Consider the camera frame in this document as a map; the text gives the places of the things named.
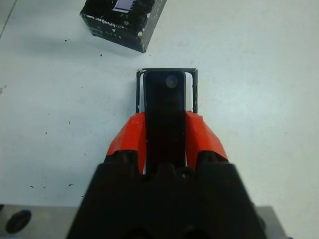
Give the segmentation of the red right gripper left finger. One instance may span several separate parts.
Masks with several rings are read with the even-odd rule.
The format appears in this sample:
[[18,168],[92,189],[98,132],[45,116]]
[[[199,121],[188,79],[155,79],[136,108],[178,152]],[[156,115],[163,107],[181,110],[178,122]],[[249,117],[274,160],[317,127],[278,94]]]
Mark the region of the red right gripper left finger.
[[137,152],[138,169],[139,172],[143,174],[147,155],[146,144],[145,113],[136,113],[129,118],[120,132],[113,139],[106,155],[111,156],[115,152],[123,150]]

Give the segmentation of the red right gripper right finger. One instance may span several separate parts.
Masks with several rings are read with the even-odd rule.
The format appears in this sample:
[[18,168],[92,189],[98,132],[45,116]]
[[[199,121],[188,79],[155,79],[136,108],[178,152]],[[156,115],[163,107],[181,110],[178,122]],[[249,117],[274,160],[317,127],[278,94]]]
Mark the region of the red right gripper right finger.
[[192,111],[185,112],[185,151],[187,166],[193,170],[199,164],[200,153],[207,151],[217,155],[218,162],[227,162],[227,154],[215,133],[202,116]]

